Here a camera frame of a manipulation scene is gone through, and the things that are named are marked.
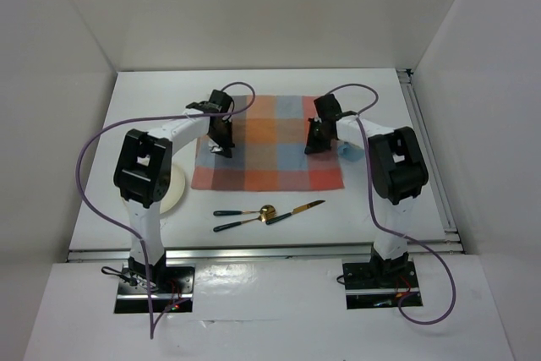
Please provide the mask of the light blue mug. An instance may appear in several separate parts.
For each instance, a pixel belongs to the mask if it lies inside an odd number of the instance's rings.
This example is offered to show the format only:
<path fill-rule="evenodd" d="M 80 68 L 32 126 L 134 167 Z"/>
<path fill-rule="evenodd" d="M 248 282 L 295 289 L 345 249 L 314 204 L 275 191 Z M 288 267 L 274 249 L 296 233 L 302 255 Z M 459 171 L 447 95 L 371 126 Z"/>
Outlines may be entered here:
<path fill-rule="evenodd" d="M 347 142 L 341 142 L 336 151 L 340 158 L 349 162 L 357 162 L 365 157 L 364 149 Z"/>

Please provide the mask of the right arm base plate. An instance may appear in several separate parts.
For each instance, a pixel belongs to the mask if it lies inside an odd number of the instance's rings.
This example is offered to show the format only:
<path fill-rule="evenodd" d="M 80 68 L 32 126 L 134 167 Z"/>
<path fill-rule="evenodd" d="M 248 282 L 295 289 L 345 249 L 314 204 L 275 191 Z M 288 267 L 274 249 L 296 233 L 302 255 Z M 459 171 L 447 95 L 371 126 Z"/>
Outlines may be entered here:
<path fill-rule="evenodd" d="M 415 265 L 407 263 L 404 270 L 391 276 L 376 278 L 370 274 L 368 263 L 343 263 L 342 274 L 336 282 L 345 288 L 348 309 L 396 308 L 403 299 L 403 307 L 422 307 Z"/>

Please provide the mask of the checkered orange blue cloth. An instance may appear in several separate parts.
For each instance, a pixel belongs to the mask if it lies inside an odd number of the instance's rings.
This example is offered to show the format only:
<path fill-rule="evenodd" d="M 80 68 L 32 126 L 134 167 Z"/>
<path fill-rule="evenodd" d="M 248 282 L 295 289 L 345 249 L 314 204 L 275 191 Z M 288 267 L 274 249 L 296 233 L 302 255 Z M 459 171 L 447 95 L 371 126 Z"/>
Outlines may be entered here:
<path fill-rule="evenodd" d="M 240 192 L 311 192 L 344 188 L 332 147 L 304 153 L 314 96 L 257 96 L 232 118 L 232 157 L 210 152 L 209 139 L 197 141 L 191 188 Z"/>

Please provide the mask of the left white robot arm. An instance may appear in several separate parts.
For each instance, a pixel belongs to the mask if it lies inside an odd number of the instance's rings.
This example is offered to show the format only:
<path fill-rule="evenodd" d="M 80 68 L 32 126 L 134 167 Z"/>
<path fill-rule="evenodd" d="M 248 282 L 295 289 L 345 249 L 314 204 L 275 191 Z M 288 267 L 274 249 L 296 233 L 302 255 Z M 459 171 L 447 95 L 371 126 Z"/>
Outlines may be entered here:
<path fill-rule="evenodd" d="M 166 250 L 161 240 L 160 207 L 172 183 L 172 158 L 184 146 L 208 137 L 211 153 L 232 157 L 231 96 L 213 90 L 207 101 L 186 106 L 184 117 L 148 132 L 129 130 L 124 138 L 113 182 L 128 205 L 129 226 L 145 242 L 133 239 L 128 268 L 147 292 L 160 291 L 167 282 Z"/>

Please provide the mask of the cream ceramic plate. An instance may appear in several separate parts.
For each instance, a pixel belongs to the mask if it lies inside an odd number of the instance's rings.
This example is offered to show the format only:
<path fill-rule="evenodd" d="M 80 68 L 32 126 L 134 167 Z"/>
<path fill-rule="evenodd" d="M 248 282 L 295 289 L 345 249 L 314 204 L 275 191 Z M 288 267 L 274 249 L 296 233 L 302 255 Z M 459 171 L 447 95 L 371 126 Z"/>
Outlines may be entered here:
<path fill-rule="evenodd" d="M 171 182 L 169 189 L 160 204 L 160 215 L 171 211 L 182 199 L 186 188 L 186 177 L 183 169 L 176 163 L 172 164 Z"/>

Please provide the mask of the gold fork green handle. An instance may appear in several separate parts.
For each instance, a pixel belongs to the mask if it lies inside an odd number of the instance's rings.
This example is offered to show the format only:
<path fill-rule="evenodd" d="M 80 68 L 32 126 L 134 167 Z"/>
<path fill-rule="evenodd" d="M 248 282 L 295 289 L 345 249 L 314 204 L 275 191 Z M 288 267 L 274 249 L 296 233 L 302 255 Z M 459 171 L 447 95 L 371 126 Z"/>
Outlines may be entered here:
<path fill-rule="evenodd" d="M 264 214 L 264 213 L 275 213 L 276 209 L 272 205 L 264 205 L 257 211 L 241 211 L 241 210 L 218 210 L 214 211 L 214 216 L 241 216 L 248 214 Z"/>

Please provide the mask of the gold spoon green handle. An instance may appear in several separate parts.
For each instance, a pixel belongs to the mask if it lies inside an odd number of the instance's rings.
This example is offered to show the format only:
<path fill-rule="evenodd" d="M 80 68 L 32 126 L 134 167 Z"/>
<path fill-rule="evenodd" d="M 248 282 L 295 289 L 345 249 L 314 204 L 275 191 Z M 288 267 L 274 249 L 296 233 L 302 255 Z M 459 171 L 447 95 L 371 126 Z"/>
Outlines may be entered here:
<path fill-rule="evenodd" d="M 247 219 L 247 220 L 235 221 L 235 222 L 230 222 L 230 223 L 223 224 L 223 225 L 220 225 L 220 226 L 216 226 L 216 227 L 213 228 L 213 232 L 222 232 L 222 231 L 234 228 L 234 227 L 242 226 L 242 225 L 250 223 L 250 222 L 266 222 L 267 220 L 270 220 L 274 216 L 276 216 L 276 212 L 275 213 L 257 214 L 256 217 L 253 217 L 253 218 L 250 218 L 250 219 Z"/>

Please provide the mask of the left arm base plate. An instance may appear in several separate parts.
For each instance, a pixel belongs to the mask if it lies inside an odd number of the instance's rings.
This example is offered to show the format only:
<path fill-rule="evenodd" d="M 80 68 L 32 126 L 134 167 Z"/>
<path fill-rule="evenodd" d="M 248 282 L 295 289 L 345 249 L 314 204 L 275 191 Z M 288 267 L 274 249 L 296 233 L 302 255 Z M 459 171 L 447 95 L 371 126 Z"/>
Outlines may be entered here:
<path fill-rule="evenodd" d="M 132 274 L 126 265 L 121 268 L 120 281 L 114 313 L 118 315 L 134 315 L 147 313 L 148 302 L 146 280 L 142 276 Z M 153 310 L 159 314 L 167 306 L 171 313 L 191 313 L 193 309 L 195 267 L 192 265 L 166 268 L 164 280 L 151 283 Z"/>

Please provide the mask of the aluminium frame rail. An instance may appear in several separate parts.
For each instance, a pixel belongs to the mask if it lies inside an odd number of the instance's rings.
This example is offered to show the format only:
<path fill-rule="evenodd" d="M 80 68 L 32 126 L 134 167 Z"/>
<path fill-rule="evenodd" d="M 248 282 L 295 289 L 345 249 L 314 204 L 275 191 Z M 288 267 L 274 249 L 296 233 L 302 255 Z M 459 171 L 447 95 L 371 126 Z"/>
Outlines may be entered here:
<path fill-rule="evenodd" d="M 88 153 L 92 161 L 85 193 L 69 245 L 72 261 L 124 260 L 130 236 L 128 213 L 112 177 L 124 135 L 151 129 L 159 117 L 179 114 L 211 91 L 232 95 L 319 96 L 334 90 L 342 107 L 391 127 L 414 128 L 429 169 L 429 183 L 413 207 L 411 234 L 444 254 L 462 244 L 439 184 L 434 155 L 421 120 L 411 82 L 391 68 L 270 69 L 122 72 L 117 77 L 105 124 L 108 131 Z M 170 260 L 187 258 L 249 259 L 367 254 L 374 220 L 367 202 L 363 162 L 342 161 L 345 186 L 320 192 L 245 193 L 186 189 L 176 207 L 161 220 L 161 237 Z M 255 215 L 214 216 L 218 210 L 257 211 L 273 205 L 276 216 L 315 200 L 325 203 L 267 226 L 250 222 L 222 232 L 213 228 Z"/>

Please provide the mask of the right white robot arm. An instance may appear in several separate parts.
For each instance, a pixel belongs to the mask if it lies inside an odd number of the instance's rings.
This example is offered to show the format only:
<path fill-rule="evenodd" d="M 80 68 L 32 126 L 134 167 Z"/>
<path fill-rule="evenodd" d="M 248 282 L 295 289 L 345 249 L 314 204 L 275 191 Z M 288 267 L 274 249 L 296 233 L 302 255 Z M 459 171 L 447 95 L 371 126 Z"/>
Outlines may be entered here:
<path fill-rule="evenodd" d="M 372 201 L 384 207 L 385 219 L 371 247 L 364 276 L 379 287 L 389 286 L 406 270 L 406 236 L 412 227 L 415 200 L 429 181 L 417 136 L 410 127 L 391 128 L 344 112 L 334 95 L 314 100 L 316 117 L 309 120 L 304 153 L 319 154 L 341 141 L 363 149 L 369 164 Z"/>

